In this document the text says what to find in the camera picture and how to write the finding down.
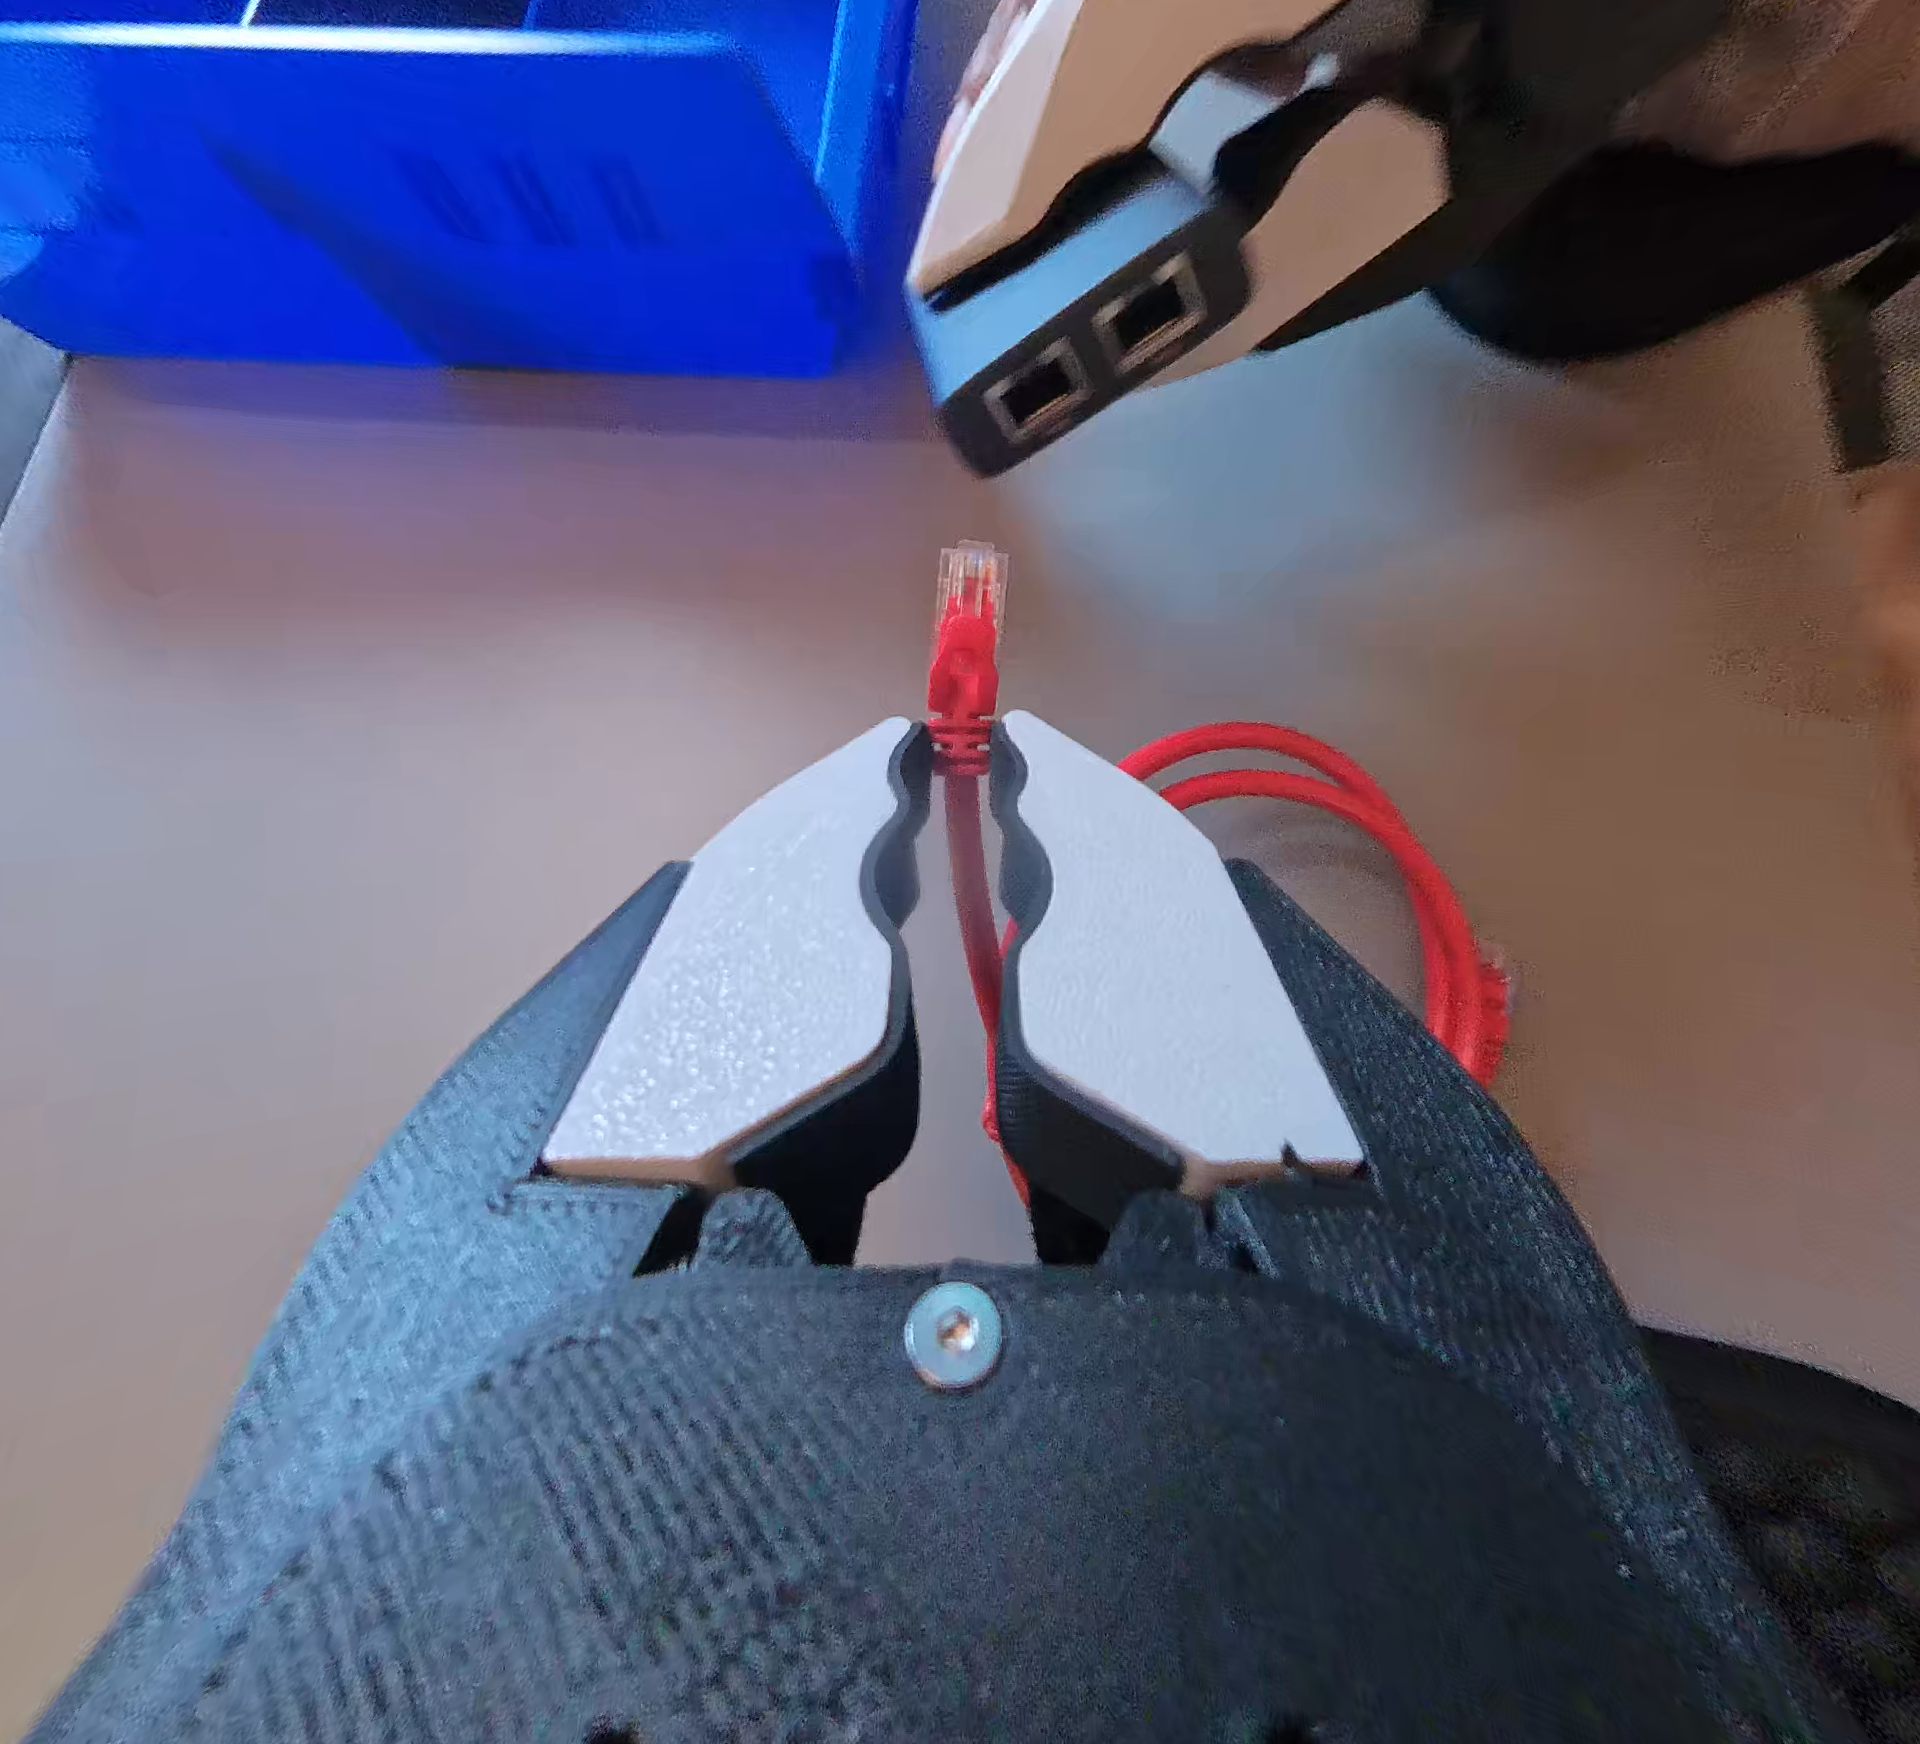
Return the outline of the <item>person's leg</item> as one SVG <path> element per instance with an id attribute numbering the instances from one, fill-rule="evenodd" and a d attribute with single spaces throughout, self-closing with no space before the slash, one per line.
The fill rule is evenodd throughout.
<path id="1" fill-rule="evenodd" d="M 1916 748 L 1918 727 L 1918 470 L 1873 478 L 1854 503 L 1859 630 L 1881 704 Z"/>

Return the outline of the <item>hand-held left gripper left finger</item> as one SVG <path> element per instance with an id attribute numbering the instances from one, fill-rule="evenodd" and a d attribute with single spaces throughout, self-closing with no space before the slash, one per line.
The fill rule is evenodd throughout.
<path id="1" fill-rule="evenodd" d="M 921 726 L 888 717 L 751 800 L 664 914 L 542 1151 L 565 1181 L 774 1195 L 849 1266 L 921 1124 L 902 939 L 919 905 Z"/>

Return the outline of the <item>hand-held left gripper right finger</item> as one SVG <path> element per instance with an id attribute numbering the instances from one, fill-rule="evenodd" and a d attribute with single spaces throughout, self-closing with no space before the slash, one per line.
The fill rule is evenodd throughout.
<path id="1" fill-rule="evenodd" d="M 1350 1181 L 1363 1141 L 1223 854 L 1029 710 L 992 734 L 1005 950 L 992 1104 L 1037 1254 L 1090 1266 L 1169 1194 Z"/>

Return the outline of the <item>blue plastic bin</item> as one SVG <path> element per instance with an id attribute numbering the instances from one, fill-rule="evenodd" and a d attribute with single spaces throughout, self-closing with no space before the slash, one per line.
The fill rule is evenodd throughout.
<path id="1" fill-rule="evenodd" d="M 72 355 L 811 377 L 919 0 L 3 0 L 6 320 Z"/>

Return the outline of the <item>black network adapter box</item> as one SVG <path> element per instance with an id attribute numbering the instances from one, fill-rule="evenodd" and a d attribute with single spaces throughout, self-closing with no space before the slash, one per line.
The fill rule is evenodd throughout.
<path id="1" fill-rule="evenodd" d="M 1324 118 L 1201 75 L 1169 121 L 1072 181 L 1022 246 L 909 295 L 937 426 L 996 478 L 1158 379 L 1226 329 L 1254 329 L 1254 231 Z"/>

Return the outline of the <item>dark cloth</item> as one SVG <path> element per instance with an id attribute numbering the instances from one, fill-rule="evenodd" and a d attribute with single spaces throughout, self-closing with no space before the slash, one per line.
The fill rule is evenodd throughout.
<path id="1" fill-rule="evenodd" d="M 1782 1627 L 1875 1741 L 1918 1740 L 1918 1413 L 1788 1358 L 1641 1330 Z"/>

